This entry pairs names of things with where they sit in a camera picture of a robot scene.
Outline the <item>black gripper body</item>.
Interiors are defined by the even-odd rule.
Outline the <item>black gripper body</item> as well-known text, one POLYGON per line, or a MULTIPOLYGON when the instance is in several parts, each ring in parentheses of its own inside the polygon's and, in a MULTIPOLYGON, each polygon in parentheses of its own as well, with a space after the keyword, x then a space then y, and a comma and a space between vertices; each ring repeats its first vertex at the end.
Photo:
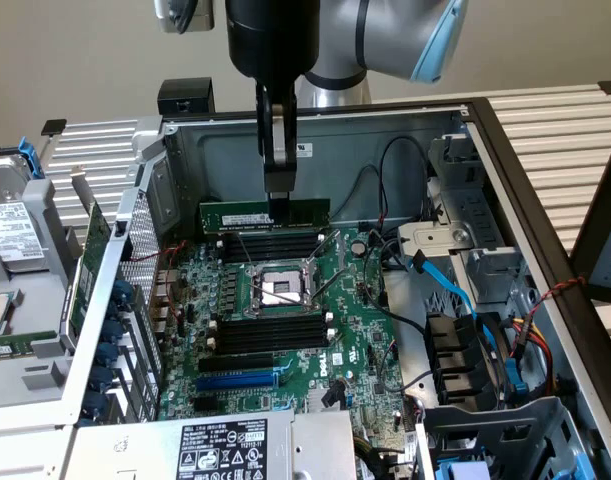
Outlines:
POLYGON ((292 83, 319 55, 318 1, 241 0, 225 3, 229 56, 259 83, 292 83))

